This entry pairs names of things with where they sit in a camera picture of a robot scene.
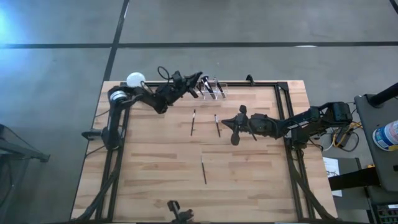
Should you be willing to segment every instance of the black stripe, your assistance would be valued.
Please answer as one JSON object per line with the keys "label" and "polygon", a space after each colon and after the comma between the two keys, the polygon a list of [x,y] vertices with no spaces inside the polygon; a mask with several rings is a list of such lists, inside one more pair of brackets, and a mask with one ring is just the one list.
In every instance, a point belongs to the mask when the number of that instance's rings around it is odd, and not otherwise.
{"label": "black stripe", "polygon": [[118,27],[116,28],[116,32],[114,34],[111,53],[109,54],[108,62],[106,64],[106,68],[105,68],[103,82],[109,81],[109,79],[111,78],[113,62],[114,62],[114,58],[116,56],[116,51],[118,50],[118,44],[119,44],[120,36],[121,36],[122,30],[123,30],[124,15],[127,13],[127,7],[129,5],[129,2],[130,2],[130,0],[124,0],[124,2],[123,2],[122,11],[120,12],[120,16],[119,16]]}
{"label": "black stripe", "polygon": [[0,44],[0,49],[91,49],[111,47],[112,44]]}
{"label": "black stripe", "polygon": [[131,49],[172,49],[172,48],[212,48],[212,47],[370,47],[398,46],[398,41],[367,42],[207,42],[207,43],[125,43],[119,48]]}
{"label": "black stripe", "polygon": [[394,10],[396,11],[396,13],[398,14],[398,4],[395,0],[390,0],[390,3],[392,5],[392,7],[394,8]]}

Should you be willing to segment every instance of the black metal frame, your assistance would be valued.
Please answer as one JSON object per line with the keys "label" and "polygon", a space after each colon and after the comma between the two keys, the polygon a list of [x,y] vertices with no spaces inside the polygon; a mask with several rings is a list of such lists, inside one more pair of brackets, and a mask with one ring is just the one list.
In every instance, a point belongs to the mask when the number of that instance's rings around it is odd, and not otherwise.
{"label": "black metal frame", "polygon": [[[155,87],[159,86],[162,82],[147,82],[147,85],[150,87]],[[278,112],[279,112],[279,117],[280,119],[285,119],[284,116],[284,109],[282,105],[282,98],[280,91],[283,90],[285,94],[285,100],[287,104],[287,111],[289,113],[289,117],[294,115],[293,112],[293,106],[292,102],[290,99],[290,93],[289,93],[289,87],[287,82],[254,82],[253,78],[251,75],[248,75],[246,78],[246,81],[241,81],[241,82],[223,82],[227,83],[228,86],[230,87],[241,87],[241,86],[256,86],[256,87],[272,87],[275,90],[275,98],[277,102],[277,107],[278,107]],[[118,190],[118,182],[119,182],[119,174],[121,171],[121,161],[123,157],[123,152],[124,152],[124,142],[125,142],[125,136],[126,136],[126,131],[127,131],[127,124],[129,120],[129,112],[130,108],[126,109],[124,112],[124,117],[123,117],[123,125],[122,125],[122,146],[117,149],[117,158],[116,158],[116,164],[115,168],[113,170],[116,172],[116,176],[112,177],[112,185],[111,185],[111,196],[109,200],[109,208],[108,208],[108,213],[105,218],[103,218],[103,205],[104,205],[104,197],[100,199],[100,203],[97,206],[96,213],[95,213],[95,219],[94,220],[85,220],[85,221],[76,221],[76,222],[83,222],[83,223],[111,223],[113,221],[113,214],[114,214],[114,208],[115,208],[115,203],[116,203],[116,196],[117,196],[117,190]],[[315,221],[315,211],[313,209],[312,202],[316,201],[318,206],[320,205],[319,202],[316,200],[315,196],[310,193],[309,186],[308,186],[308,179],[307,179],[307,173],[305,171],[305,166],[304,166],[304,160],[302,157],[302,154],[300,151],[296,151],[297,154],[297,162],[298,166],[300,167],[300,173],[296,170],[294,166],[294,160],[292,157],[292,151],[295,149],[291,144],[289,144],[289,139],[284,138],[284,144],[285,144],[285,151],[286,151],[286,156],[287,156],[287,164],[289,168],[289,174],[290,174],[290,182],[292,185],[292,193],[293,193],[293,198],[294,198],[294,204],[295,204],[295,209],[296,209],[296,214],[297,214],[297,219],[298,222],[312,222]],[[108,151],[106,154],[106,160],[105,160],[105,165],[104,165],[104,172],[103,172],[103,178],[101,182],[101,191],[99,194],[105,195],[105,193],[109,190],[110,185],[109,183],[109,172],[111,168],[111,161],[112,161],[112,156],[113,156],[114,151]],[[308,208],[308,217],[309,218],[304,218],[303,217],[303,210],[302,210],[302,205],[300,201],[300,195],[299,195],[299,188],[297,187],[297,184],[301,186],[301,188],[305,187],[303,191],[307,194],[310,194],[309,196],[305,194],[305,200]],[[317,222],[330,222],[330,220],[316,220]]]}

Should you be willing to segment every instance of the wooden tabletop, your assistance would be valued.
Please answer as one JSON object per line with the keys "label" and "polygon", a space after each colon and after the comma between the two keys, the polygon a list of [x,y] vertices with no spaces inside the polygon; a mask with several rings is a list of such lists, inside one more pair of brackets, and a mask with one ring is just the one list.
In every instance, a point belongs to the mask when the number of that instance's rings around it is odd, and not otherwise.
{"label": "wooden tabletop", "polygon": [[[307,110],[310,105],[304,82],[287,82],[294,113]],[[119,83],[104,83],[97,114],[109,109],[106,92]],[[229,87],[227,100],[219,101],[193,99],[186,94],[165,114],[157,114],[142,103],[133,105],[114,221],[169,222],[174,219],[166,205],[169,200],[178,200],[184,210],[191,208],[196,222],[296,221],[283,140],[258,136],[254,141],[249,134],[241,133],[239,145],[232,146],[232,131],[221,122],[218,137],[214,114],[219,120],[232,118],[240,105],[247,106],[248,115],[262,113],[279,119],[274,89],[270,87]],[[194,109],[195,125],[190,136]],[[284,112],[288,117],[285,102]],[[95,118],[94,128],[105,127],[107,118]],[[100,140],[92,141],[88,152],[102,145]],[[314,146],[304,152],[310,188],[336,217],[322,154]],[[102,149],[86,158],[72,217],[82,214],[98,193],[105,157],[106,150]]]}

